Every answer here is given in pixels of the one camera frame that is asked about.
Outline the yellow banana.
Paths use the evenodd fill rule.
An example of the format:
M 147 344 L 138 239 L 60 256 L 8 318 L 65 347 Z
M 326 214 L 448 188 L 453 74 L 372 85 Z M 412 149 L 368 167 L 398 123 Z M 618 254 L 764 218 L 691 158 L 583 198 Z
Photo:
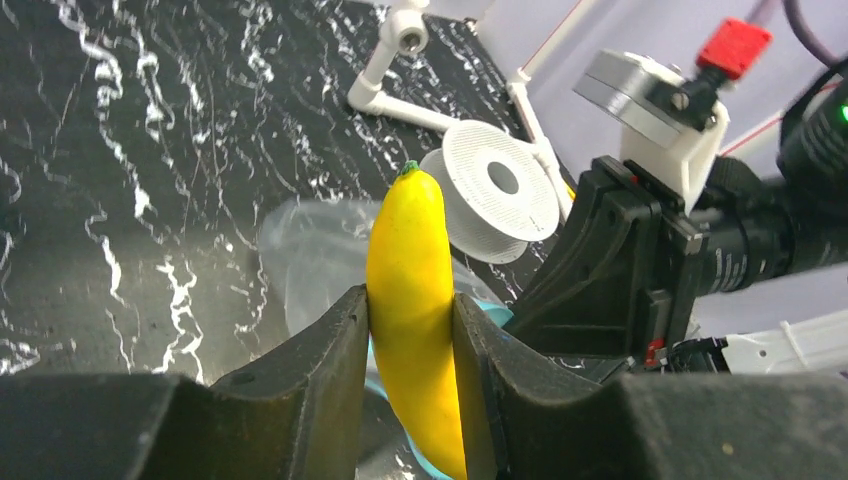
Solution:
M 365 286 L 389 404 L 437 470 L 467 478 L 452 340 L 453 260 L 441 187 L 405 163 L 373 224 Z

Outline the white pvc pipe frame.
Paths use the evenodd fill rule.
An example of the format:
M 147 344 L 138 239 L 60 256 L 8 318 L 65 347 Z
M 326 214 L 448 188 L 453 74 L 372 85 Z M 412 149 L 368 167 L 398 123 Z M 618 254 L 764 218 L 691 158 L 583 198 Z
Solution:
M 347 93 L 347 102 L 354 110 L 372 116 L 385 116 L 417 127 L 445 133 L 460 124 L 455 112 L 445 113 L 410 101 L 393 97 L 383 89 L 383 79 L 390 72 L 398 57 L 413 58 L 423 55 L 430 42 L 428 23 L 425 19 L 427 1 L 398 1 L 386 8 L 378 28 L 378 40 L 362 71 L 357 75 Z M 574 203 L 574 189 L 562 177 L 562 167 L 549 138 L 544 134 L 535 110 L 529 100 L 526 86 L 530 81 L 529 68 L 521 67 L 516 76 L 506 79 L 496 68 L 476 67 L 480 56 L 456 54 L 463 61 L 466 72 L 461 79 L 476 82 L 479 77 L 486 84 L 493 83 L 499 90 L 489 87 L 479 95 L 482 99 L 508 102 L 514 110 L 515 122 L 526 135 L 514 142 L 521 151 L 530 154 L 541 166 L 556 194 L 561 218 L 565 219 Z

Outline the clear zip top bag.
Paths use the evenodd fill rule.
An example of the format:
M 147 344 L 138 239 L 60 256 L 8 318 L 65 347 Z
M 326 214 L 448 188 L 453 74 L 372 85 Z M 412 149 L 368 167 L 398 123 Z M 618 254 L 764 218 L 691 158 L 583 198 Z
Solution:
M 379 209 L 379 202 L 369 200 L 290 199 L 265 218 L 259 258 L 283 303 L 290 335 L 364 282 L 367 241 Z M 364 389 L 357 478 L 443 478 L 397 422 L 372 355 Z

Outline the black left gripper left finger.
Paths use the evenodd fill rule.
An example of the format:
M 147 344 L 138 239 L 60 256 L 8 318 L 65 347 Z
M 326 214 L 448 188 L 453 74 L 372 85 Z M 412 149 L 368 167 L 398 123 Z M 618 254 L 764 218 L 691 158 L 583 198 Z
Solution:
M 1 381 L 5 479 L 351 479 L 365 290 L 212 386 L 175 374 Z

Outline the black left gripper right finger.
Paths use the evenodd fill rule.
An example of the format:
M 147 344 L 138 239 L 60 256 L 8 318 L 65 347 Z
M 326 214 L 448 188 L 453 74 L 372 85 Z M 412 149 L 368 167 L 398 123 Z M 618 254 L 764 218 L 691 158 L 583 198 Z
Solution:
M 468 296 L 453 348 L 472 479 L 843 479 L 847 384 L 830 376 L 624 375 L 596 384 Z

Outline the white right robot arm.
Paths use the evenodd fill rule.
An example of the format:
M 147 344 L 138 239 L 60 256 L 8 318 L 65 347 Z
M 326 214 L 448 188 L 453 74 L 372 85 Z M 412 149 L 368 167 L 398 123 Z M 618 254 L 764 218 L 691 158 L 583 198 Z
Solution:
M 846 70 L 830 67 L 790 107 L 777 179 L 719 157 L 692 213 L 631 159 L 596 158 L 506 330 L 550 356 L 727 371 L 728 338 L 686 338 L 696 299 L 847 259 L 847 89 L 813 101 Z

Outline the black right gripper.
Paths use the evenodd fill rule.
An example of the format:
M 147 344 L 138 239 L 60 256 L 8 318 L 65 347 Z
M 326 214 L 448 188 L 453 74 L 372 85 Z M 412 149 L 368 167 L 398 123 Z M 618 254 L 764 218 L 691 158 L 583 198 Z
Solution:
M 847 183 L 758 177 L 718 158 L 694 210 L 632 161 L 596 158 L 505 328 L 543 355 L 633 357 L 680 342 L 696 299 L 847 259 Z

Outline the white perforated spool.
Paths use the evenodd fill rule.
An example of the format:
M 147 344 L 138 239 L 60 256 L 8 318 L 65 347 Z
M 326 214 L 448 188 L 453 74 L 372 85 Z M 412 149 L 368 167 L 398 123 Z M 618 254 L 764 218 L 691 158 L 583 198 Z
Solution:
M 488 123 L 451 126 L 420 166 L 442 189 L 451 244 L 476 260 L 511 263 L 559 225 L 559 200 L 542 166 Z

